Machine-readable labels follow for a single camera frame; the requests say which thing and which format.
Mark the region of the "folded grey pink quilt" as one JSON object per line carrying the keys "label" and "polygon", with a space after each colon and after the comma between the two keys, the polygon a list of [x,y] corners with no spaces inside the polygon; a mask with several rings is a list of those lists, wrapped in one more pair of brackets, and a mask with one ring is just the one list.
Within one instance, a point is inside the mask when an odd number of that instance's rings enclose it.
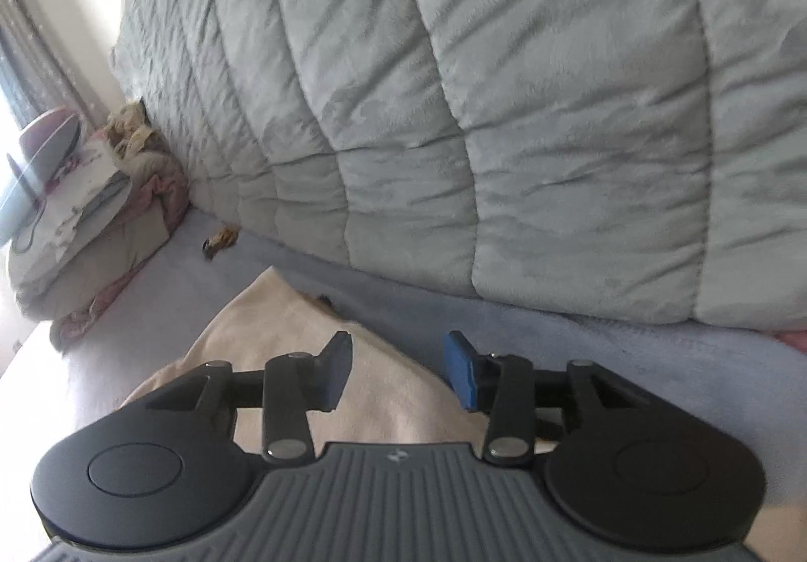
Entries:
{"label": "folded grey pink quilt", "polygon": [[189,207],[189,182],[144,105],[130,101],[92,133],[46,188],[11,241],[8,279],[26,319],[50,325],[64,350],[85,335]]}

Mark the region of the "grey quilted headboard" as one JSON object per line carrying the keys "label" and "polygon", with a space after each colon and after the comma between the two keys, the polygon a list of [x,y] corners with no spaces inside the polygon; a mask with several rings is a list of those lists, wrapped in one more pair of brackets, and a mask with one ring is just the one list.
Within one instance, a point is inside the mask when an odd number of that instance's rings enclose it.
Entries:
{"label": "grey quilted headboard", "polygon": [[805,325],[805,0],[126,0],[199,209],[539,311]]}

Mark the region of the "maroon grey pillow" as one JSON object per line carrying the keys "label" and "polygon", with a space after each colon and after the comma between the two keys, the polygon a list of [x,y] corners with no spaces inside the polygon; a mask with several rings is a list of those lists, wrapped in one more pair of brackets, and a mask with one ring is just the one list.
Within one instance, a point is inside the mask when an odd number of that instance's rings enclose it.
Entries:
{"label": "maroon grey pillow", "polygon": [[6,156],[11,180],[2,190],[3,245],[33,222],[49,182],[77,149],[79,138],[81,122],[69,107],[46,111],[19,133],[18,152]]}

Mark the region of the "grey patterned curtain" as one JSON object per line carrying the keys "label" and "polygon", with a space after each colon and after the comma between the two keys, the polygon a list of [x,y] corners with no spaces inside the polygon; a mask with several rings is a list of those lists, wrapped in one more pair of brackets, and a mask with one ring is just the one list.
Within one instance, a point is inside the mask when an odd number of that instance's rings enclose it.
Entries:
{"label": "grey patterned curtain", "polygon": [[2,0],[2,92],[19,128],[45,111],[69,107],[86,130],[108,110],[67,60],[37,0]]}

